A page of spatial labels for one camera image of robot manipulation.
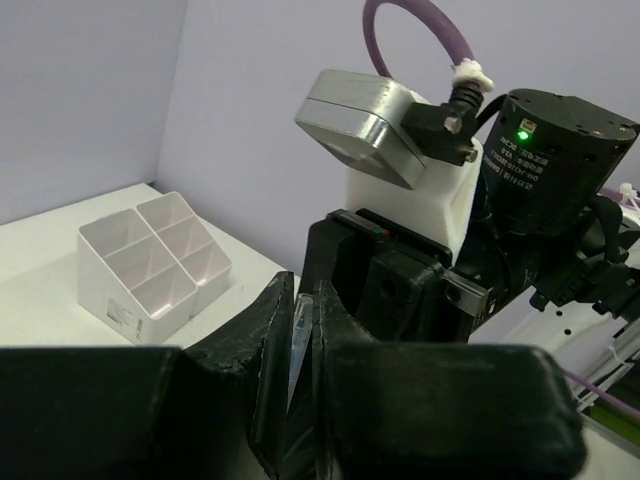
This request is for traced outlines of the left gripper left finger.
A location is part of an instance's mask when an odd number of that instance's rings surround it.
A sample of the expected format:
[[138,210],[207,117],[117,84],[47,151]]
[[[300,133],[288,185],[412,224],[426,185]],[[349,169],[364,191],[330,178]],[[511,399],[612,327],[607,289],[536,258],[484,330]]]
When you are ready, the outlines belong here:
[[294,277],[188,348],[1,352],[5,479],[276,479]]

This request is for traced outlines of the blue pen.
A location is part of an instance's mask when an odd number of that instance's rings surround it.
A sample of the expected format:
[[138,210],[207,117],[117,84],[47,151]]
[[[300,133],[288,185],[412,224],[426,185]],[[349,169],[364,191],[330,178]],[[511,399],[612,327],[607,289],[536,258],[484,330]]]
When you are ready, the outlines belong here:
[[295,389],[301,375],[312,328],[313,297],[310,294],[301,293],[296,297],[293,315],[287,413],[291,411]]

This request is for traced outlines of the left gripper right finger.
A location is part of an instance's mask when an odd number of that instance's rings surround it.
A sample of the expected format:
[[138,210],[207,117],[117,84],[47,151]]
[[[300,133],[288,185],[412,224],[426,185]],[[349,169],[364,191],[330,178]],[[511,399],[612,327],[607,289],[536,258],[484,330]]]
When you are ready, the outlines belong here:
[[559,365],[527,345],[381,341],[313,295],[320,479],[572,479],[588,449]]

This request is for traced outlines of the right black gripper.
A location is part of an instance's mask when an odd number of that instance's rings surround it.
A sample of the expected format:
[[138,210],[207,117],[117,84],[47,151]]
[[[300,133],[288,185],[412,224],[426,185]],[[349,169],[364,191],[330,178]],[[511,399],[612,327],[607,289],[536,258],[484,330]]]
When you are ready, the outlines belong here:
[[460,249],[433,214],[351,207],[309,231],[300,289],[331,283],[381,340],[465,342],[526,290],[543,310],[572,302],[632,322],[639,232],[600,188],[639,137],[637,122],[574,96],[516,89],[464,110],[466,132],[492,128],[463,216]]

